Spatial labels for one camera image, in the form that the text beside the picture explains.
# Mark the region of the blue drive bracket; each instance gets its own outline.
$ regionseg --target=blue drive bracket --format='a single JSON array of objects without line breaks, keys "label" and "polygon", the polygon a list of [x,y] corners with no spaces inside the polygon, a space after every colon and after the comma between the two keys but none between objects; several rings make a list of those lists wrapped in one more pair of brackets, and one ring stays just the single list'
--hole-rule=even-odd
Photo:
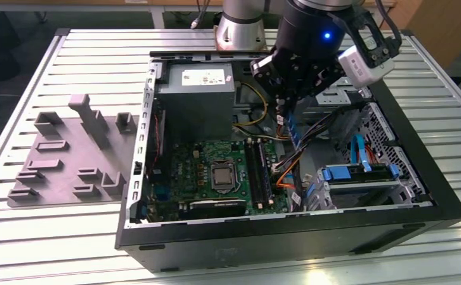
[{"label": "blue drive bracket", "polygon": [[299,133],[297,132],[295,119],[294,119],[294,116],[290,112],[286,114],[286,129],[287,129],[287,133],[290,135],[290,141],[291,141],[294,148],[297,150],[299,148],[301,139],[299,139]]},{"label": "blue drive bracket", "polygon": [[395,164],[393,164],[393,163],[389,164],[389,171],[390,171],[390,175],[394,179],[399,177],[399,170],[398,170]]},{"label": "blue drive bracket", "polygon": [[358,150],[358,160],[363,167],[363,172],[371,171],[370,164],[367,162],[366,150],[363,148],[363,138],[361,135],[354,135],[350,142],[350,163],[357,163],[355,145]]}]

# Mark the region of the aluminum profile table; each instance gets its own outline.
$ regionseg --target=aluminum profile table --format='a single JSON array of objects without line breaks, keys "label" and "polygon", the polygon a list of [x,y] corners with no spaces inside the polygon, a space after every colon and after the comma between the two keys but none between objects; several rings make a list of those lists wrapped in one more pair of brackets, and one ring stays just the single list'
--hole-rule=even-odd
[{"label": "aluminum profile table", "polygon": [[[274,38],[267,30],[269,47]],[[9,209],[38,112],[75,117],[69,94],[89,93],[105,116],[137,115],[151,50],[214,50],[213,31],[71,30],[51,40],[0,136],[0,284],[461,284],[461,223],[381,254],[153,275],[114,250],[118,203]],[[461,91],[411,36],[385,82],[461,200]]]}]

